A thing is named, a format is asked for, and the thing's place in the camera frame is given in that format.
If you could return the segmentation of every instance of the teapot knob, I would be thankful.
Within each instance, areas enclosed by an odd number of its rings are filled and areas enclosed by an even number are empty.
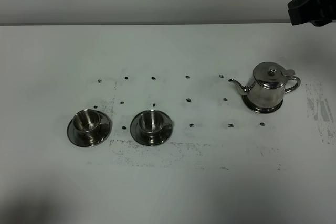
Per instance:
[[[269,67],[269,70],[268,70],[267,73],[268,73],[269,76],[274,76],[276,72],[277,72],[277,68],[274,67],[274,66],[271,66],[271,67]]]

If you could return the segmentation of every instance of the teapot base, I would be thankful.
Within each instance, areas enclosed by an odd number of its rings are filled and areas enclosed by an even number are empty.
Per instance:
[[[243,99],[243,102],[245,103],[245,105],[252,111],[260,113],[260,114],[268,114],[268,113],[272,113],[275,112],[276,110],[278,110],[281,105],[283,100],[276,106],[271,107],[271,108],[260,108],[258,106],[256,106],[255,104],[253,104],[248,98],[247,95],[242,95],[241,98]]]

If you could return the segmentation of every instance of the metal saucer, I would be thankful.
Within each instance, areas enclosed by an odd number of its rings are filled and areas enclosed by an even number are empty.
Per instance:
[[[276,110],[278,110],[281,106],[282,106],[282,102],[283,100],[276,106],[272,107],[272,108],[259,108],[257,106],[255,106],[248,98],[247,95],[242,95],[241,98],[243,99],[243,102],[245,103],[245,105],[252,111],[260,113],[260,114],[269,114],[272,112],[275,112]]]
[[[159,110],[145,110],[137,114],[131,122],[132,138],[139,144],[154,146],[163,144],[173,132],[170,117]]]
[[[112,130],[110,118],[96,110],[79,111],[70,121],[67,134],[70,142],[79,147],[93,147],[102,143]]]

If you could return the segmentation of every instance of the stainless steel cup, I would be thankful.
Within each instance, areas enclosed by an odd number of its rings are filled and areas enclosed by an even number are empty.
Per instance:
[[[146,136],[157,136],[163,129],[164,118],[157,110],[144,111],[139,118],[139,128]]]
[[[73,117],[75,133],[80,138],[93,138],[100,129],[100,116],[95,110],[81,110]]]

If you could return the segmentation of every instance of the teapot lid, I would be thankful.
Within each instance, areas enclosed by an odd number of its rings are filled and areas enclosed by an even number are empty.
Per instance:
[[[288,76],[293,76],[293,70],[286,70],[274,62],[263,62],[253,70],[256,81],[269,89],[281,88],[288,81]]]

